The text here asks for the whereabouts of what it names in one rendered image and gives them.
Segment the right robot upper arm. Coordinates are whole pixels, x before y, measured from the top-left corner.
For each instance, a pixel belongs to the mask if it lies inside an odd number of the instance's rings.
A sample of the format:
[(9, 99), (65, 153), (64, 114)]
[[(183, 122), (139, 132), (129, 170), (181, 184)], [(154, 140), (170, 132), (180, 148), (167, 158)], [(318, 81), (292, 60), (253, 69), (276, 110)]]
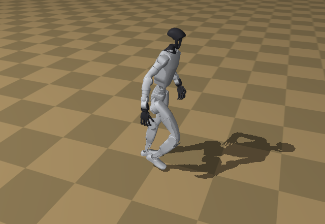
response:
[[(152, 77), (157, 75), (157, 73), (162, 69), (164, 68), (167, 64), (168, 64), (168, 61), (169, 61), (169, 57), (167, 55), (160, 55), (154, 65), (151, 67), (151, 69), (148, 71), (148, 73), (145, 75), (144, 79), (149, 77), (151, 78), (152, 82), (151, 82), (151, 85), (153, 84), (153, 79)], [(143, 81), (144, 81), (143, 79)]]

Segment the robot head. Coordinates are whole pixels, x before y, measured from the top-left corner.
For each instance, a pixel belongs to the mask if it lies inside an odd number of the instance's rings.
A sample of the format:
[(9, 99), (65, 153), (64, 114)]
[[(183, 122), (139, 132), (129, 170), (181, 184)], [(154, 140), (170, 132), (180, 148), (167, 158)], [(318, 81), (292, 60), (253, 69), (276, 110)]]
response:
[[(186, 34), (179, 28), (172, 28), (167, 32), (167, 35), (175, 40), (175, 44), (170, 44), (164, 51), (173, 50), (170, 52), (172, 54), (176, 54), (175, 49), (179, 49), (181, 46), (182, 38), (186, 36)], [(179, 44), (178, 44), (179, 41)], [(167, 51), (167, 52), (168, 52)]]

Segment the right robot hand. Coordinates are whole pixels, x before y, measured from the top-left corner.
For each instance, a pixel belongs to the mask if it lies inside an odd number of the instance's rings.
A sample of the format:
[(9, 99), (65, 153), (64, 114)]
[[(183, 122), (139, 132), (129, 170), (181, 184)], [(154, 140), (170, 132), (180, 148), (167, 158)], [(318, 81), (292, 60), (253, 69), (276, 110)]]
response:
[[(149, 110), (149, 104), (147, 103), (147, 109), (142, 109), (141, 108), (141, 110), (142, 110), (142, 113), (141, 113), (141, 116), (140, 116), (140, 118), (141, 118), (141, 125), (144, 125), (144, 126), (152, 126), (151, 124), (150, 124), (150, 121), (149, 121), (149, 118), (152, 120), (152, 122), (154, 122), (154, 120), (152, 119), (152, 117), (150, 116), (150, 113), (148, 112), (148, 110)], [(143, 120), (143, 122), (142, 122), (142, 120)], [(148, 124), (147, 124), (147, 121), (148, 121)]]

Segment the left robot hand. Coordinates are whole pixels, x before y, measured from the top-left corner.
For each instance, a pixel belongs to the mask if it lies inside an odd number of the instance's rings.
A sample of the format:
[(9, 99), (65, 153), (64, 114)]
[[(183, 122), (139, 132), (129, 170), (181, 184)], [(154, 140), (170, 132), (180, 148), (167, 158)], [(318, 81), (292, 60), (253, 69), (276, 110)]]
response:
[(178, 91), (178, 99), (179, 100), (182, 100), (183, 98), (185, 98), (185, 93), (186, 93), (186, 90), (185, 88), (182, 86), (182, 82), (181, 82), (181, 79), (179, 78), (178, 79), (179, 81), (179, 84), (175, 84), (177, 86), (177, 91)]

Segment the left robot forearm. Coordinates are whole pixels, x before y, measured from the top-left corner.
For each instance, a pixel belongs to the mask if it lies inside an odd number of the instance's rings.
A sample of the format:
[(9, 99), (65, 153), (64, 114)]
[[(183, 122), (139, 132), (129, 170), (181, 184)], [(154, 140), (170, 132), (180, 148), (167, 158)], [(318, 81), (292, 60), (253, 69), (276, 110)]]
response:
[(174, 82), (175, 82), (176, 85), (179, 84), (178, 79), (179, 79), (179, 75), (177, 74), (177, 72), (175, 72), (175, 75), (173, 77), (173, 80), (174, 80)]

